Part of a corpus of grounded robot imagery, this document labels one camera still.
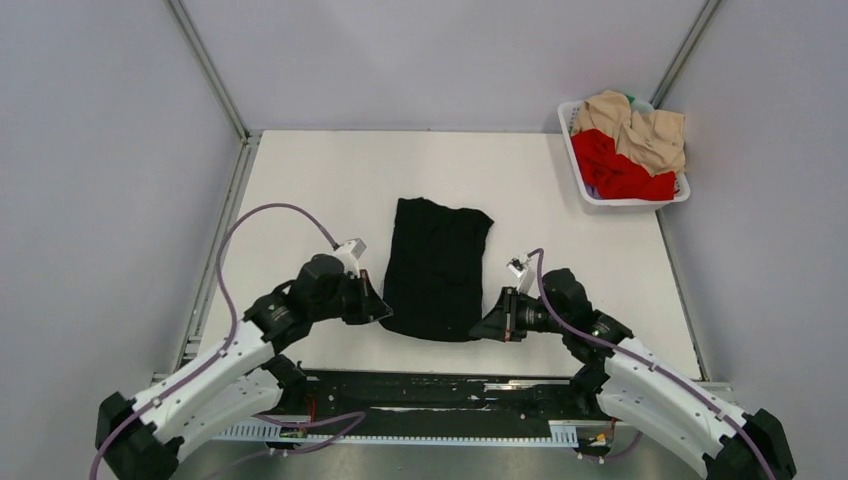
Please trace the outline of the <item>black t shirt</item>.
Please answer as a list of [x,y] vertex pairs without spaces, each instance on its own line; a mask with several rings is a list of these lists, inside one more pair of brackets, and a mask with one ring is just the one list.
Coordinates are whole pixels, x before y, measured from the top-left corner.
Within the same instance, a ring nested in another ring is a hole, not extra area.
[[426,198],[397,201],[383,299],[386,330],[464,343],[482,319],[483,257],[494,221],[483,211]]

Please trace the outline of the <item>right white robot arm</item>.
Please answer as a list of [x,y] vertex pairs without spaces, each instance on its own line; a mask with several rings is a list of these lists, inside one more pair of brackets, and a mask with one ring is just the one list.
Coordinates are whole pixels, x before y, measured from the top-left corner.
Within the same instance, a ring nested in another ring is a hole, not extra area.
[[797,474],[782,423],[748,413],[664,366],[633,332],[594,308],[567,269],[541,278],[533,298],[505,287],[470,329],[475,339],[519,342],[555,333],[582,363],[571,403],[584,417],[622,420],[674,453],[703,479],[792,479]]

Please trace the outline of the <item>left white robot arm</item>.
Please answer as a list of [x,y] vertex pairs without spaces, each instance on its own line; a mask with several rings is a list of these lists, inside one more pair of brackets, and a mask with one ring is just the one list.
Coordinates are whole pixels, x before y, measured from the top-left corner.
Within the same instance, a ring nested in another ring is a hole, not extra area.
[[169,479],[201,444],[277,408],[298,411],[304,374],[284,350],[320,321],[366,325],[392,315],[366,270],[316,254],[297,277],[257,298],[216,347],[171,376],[98,409],[90,478],[106,463],[119,479]]

